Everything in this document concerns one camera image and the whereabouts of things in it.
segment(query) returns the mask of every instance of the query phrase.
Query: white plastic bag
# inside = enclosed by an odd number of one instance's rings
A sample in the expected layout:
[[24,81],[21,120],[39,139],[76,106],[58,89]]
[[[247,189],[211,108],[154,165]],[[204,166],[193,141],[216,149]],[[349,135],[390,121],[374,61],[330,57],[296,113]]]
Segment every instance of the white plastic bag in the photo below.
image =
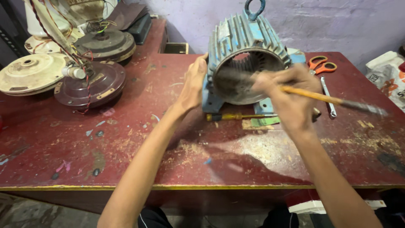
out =
[[405,112],[405,72],[398,69],[405,58],[389,51],[366,64],[366,77]]

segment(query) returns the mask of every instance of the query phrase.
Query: screwdriver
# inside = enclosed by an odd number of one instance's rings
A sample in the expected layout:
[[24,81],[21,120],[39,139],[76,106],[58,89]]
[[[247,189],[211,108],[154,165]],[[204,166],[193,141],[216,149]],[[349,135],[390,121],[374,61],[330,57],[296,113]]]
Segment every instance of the screwdriver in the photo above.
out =
[[207,114],[207,121],[241,120],[243,118],[276,117],[277,114],[242,115],[242,113]]

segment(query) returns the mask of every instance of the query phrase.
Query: orange scissors handle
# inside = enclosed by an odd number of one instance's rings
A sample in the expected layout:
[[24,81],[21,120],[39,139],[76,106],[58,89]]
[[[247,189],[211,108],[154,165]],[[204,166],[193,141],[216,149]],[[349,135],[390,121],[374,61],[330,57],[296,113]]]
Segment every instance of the orange scissors handle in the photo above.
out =
[[335,63],[332,62],[326,62],[321,65],[320,68],[315,70],[315,74],[319,74],[322,72],[334,72],[337,69],[337,66]]
[[315,56],[315,57],[313,57],[313,58],[311,58],[311,59],[309,60],[309,62],[308,62],[309,68],[310,68],[311,70],[315,70],[315,68],[316,68],[319,64],[324,63],[324,62],[326,62],[327,60],[328,60],[328,58],[327,58],[326,56]]

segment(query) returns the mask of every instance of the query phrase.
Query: red workbench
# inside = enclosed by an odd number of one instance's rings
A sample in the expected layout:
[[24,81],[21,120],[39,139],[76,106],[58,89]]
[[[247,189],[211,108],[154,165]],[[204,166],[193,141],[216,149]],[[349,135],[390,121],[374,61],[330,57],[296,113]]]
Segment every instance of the red workbench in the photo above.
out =
[[[179,96],[183,74],[198,56],[160,53],[167,40],[165,26],[165,20],[153,20],[145,44],[137,46],[125,66],[122,95],[86,115],[59,104],[52,92],[30,97],[0,94],[6,127],[0,134],[0,190],[99,212],[137,149]],[[355,188],[405,186],[405,114],[341,53],[306,55],[307,59],[325,55],[338,66],[324,74],[332,96],[376,104],[391,112],[379,120],[336,107],[337,118],[331,120],[326,104],[318,102],[323,114],[315,128],[344,177]],[[228,105],[225,111],[253,113],[253,106]],[[246,123],[207,122],[201,108],[189,113],[171,140],[153,189],[196,190],[193,195],[208,189],[228,189],[231,194],[229,189],[314,188],[280,125],[251,129]],[[93,175],[95,169],[100,170],[98,176]],[[92,201],[93,206],[98,203],[96,210],[73,206],[69,204],[72,195],[67,197],[69,193],[60,190],[73,190],[81,200],[97,194],[105,199]]]

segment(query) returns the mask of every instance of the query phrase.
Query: wrench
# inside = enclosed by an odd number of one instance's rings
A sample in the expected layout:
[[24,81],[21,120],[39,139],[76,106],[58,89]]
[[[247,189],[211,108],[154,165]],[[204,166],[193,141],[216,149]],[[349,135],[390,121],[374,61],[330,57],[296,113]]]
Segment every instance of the wrench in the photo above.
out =
[[[325,95],[330,96],[328,88],[326,87],[326,84],[325,84],[325,77],[324,76],[321,77],[321,84],[322,84],[322,87],[324,89]],[[327,103],[327,104],[328,104],[329,110],[330,110],[329,117],[331,119],[334,119],[337,116],[335,106],[332,103]]]

